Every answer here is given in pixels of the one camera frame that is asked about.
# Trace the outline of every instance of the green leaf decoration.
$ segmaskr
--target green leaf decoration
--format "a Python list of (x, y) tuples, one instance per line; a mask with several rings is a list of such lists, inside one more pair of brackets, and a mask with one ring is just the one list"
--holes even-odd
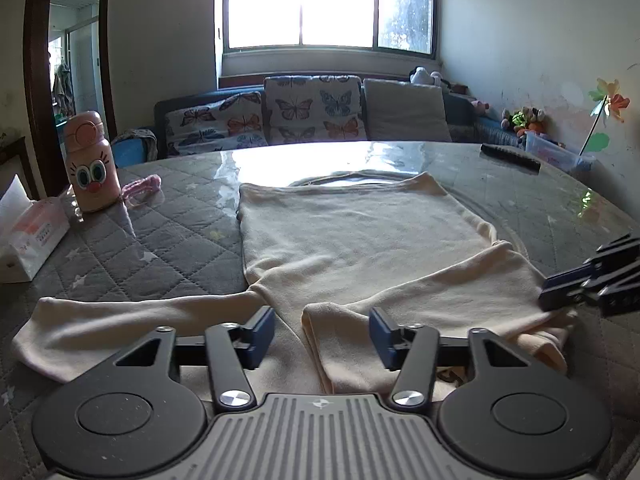
[(511, 117), (511, 122), (516, 126), (527, 126), (527, 121), (524, 118), (524, 114), (522, 112), (514, 113), (513, 117)]
[(593, 134), (589, 142), (584, 148), (585, 152), (596, 153), (601, 152), (609, 145), (609, 136), (607, 134)]
[(589, 92), (589, 97), (594, 102), (602, 101), (606, 96), (607, 95), (604, 92), (601, 92), (600, 90), (591, 90)]

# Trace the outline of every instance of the doorway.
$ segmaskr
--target doorway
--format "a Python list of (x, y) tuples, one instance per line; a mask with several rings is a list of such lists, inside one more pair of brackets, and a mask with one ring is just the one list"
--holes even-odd
[(24, 80), (31, 138), (47, 195), (68, 186), (66, 120), (94, 110), (115, 136), (107, 0), (26, 0)]

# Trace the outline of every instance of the hanging clothes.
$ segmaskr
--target hanging clothes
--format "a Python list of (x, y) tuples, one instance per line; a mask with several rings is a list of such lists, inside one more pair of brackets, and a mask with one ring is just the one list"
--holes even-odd
[(65, 117), (72, 117), (76, 114), (71, 70), (64, 61), (56, 68), (56, 76), (53, 80), (53, 94), (60, 105), (60, 112)]

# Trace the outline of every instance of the tissue box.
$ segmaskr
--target tissue box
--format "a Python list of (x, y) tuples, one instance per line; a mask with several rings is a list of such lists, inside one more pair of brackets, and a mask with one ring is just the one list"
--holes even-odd
[[(20, 181), (14, 180), (7, 194), (10, 191), (19, 193), (20, 190), (14, 187), (16, 182), (24, 193)], [(20, 198), (18, 202), (23, 209), (16, 210), (14, 201), (11, 216), (12, 219), (17, 216), (17, 219), (11, 226), (4, 225), (0, 239), (0, 283), (30, 282), (69, 229), (59, 198), (37, 202), (27, 199), (26, 203)]]

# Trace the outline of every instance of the stuffed toy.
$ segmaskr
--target stuffed toy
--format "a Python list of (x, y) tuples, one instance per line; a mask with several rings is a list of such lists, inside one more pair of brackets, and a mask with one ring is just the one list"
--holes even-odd
[(411, 74), (409, 81), (415, 85), (433, 85), (435, 84), (435, 79), (429, 75), (427, 69), (423, 66), (418, 66), (415, 69), (415, 72)]
[(513, 130), (516, 132), (518, 138), (524, 136), (527, 130), (542, 134), (545, 131), (543, 124), (545, 118), (545, 111), (539, 110), (538, 108), (523, 106), (513, 115), (505, 108), (502, 111), (502, 122), (500, 126), (503, 130)]
[(486, 115), (486, 111), (490, 108), (490, 106), (487, 103), (483, 103), (482, 101), (477, 101), (477, 100), (471, 101), (471, 105), (476, 111), (476, 115), (481, 117)]
[(449, 82), (442, 78), (442, 74), (440, 72), (431, 72), (431, 77), (433, 77), (433, 84), (442, 88), (443, 94), (451, 92)]

